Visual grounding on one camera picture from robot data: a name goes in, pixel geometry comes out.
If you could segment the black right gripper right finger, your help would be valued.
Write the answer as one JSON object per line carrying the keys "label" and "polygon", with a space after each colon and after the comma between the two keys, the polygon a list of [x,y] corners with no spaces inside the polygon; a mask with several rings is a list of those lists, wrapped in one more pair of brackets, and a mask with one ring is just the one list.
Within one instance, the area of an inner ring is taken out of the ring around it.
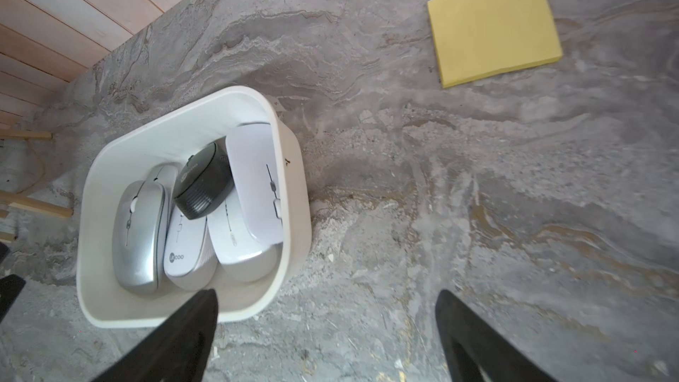
{"label": "black right gripper right finger", "polygon": [[440,291],[435,318],[452,380],[553,380],[452,292]]}

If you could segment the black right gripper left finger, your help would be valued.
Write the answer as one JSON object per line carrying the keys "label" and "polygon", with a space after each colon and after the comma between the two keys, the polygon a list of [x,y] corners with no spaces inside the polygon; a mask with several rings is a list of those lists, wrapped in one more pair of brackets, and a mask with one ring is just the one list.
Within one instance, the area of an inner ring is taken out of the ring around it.
{"label": "black right gripper left finger", "polygon": [[219,302],[201,290],[97,381],[201,381],[217,327]]}

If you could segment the black computer mouse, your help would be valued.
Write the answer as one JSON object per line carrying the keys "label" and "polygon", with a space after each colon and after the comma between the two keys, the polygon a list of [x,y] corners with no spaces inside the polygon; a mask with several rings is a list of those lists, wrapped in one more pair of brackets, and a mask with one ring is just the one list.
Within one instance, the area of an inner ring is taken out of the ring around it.
{"label": "black computer mouse", "polygon": [[173,187],[173,202],[189,220],[208,216],[234,188],[228,155],[215,141],[192,155]]}

